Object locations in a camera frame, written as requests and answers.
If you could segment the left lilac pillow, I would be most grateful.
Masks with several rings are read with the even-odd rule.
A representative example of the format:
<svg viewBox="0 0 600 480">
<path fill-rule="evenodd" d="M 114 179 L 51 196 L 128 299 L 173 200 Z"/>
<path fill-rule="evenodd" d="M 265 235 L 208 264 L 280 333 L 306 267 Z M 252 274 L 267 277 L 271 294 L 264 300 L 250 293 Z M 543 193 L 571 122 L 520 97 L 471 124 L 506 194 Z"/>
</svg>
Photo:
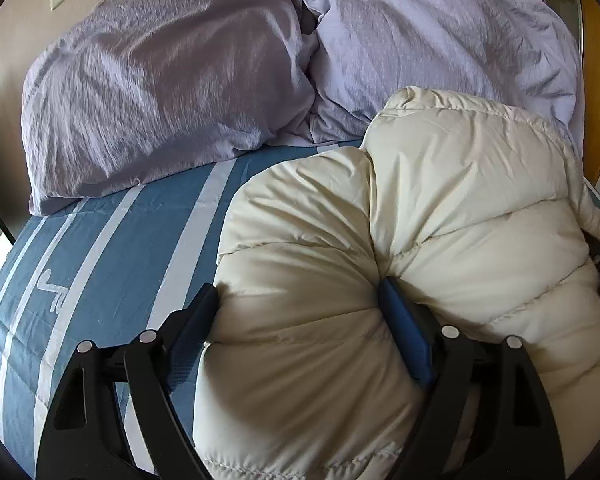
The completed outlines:
<svg viewBox="0 0 600 480">
<path fill-rule="evenodd" d="M 102 0 L 24 80 L 30 213 L 310 144 L 315 48 L 301 0 Z"/>
</svg>

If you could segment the right lilac pillow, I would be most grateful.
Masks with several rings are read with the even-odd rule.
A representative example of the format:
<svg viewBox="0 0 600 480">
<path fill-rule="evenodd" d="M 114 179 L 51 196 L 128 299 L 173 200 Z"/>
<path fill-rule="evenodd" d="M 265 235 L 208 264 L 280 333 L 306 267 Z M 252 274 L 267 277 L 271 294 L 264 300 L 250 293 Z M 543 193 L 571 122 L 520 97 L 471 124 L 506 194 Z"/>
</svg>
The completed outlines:
<svg viewBox="0 0 600 480">
<path fill-rule="evenodd" d="M 399 90 L 466 93 L 538 114 L 581 153 L 577 41 L 541 0 L 292 0 L 315 99 L 285 144 L 352 141 Z"/>
</svg>

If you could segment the blue white striped bed sheet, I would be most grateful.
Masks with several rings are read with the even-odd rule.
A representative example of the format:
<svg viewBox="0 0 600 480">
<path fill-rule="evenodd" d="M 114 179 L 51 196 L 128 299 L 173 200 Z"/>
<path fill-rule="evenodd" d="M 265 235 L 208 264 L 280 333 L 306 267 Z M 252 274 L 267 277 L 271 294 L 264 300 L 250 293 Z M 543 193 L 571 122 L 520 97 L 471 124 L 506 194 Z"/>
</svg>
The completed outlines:
<svg viewBox="0 0 600 480">
<path fill-rule="evenodd" d="M 600 300 L 576 220 L 600 237 L 600 200 L 554 141 L 476 134 L 383 136 L 337 151 L 264 148 L 31 219 L 0 272 L 0 438 L 27 473 L 60 376 L 82 339 L 122 344 L 230 276 L 230 240 L 266 239 L 239 276 L 250 292 L 300 205 L 352 188 L 363 209 L 304 219 L 303 245 L 336 260 L 294 263 L 287 284 L 334 292 L 313 311 L 283 295 L 271 313 L 225 308 L 175 411 L 221 479 L 384 474 L 419 388 L 375 306 L 395 275 L 474 336 L 521 328 L 552 402 L 568 471 L 600 438 Z"/>
</svg>

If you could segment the lilac pillow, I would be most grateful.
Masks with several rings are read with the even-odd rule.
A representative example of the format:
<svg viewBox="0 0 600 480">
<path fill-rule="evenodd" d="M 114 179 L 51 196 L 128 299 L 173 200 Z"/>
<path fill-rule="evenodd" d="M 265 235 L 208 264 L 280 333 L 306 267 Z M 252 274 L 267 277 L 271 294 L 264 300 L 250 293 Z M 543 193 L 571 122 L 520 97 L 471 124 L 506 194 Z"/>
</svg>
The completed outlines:
<svg viewBox="0 0 600 480">
<path fill-rule="evenodd" d="M 310 144 L 315 48 L 301 0 L 102 0 L 24 80 L 30 213 Z"/>
<path fill-rule="evenodd" d="M 285 144 L 352 141 L 399 90 L 466 93 L 538 114 L 581 153 L 577 41 L 541 0 L 292 0 L 315 99 Z"/>
</svg>

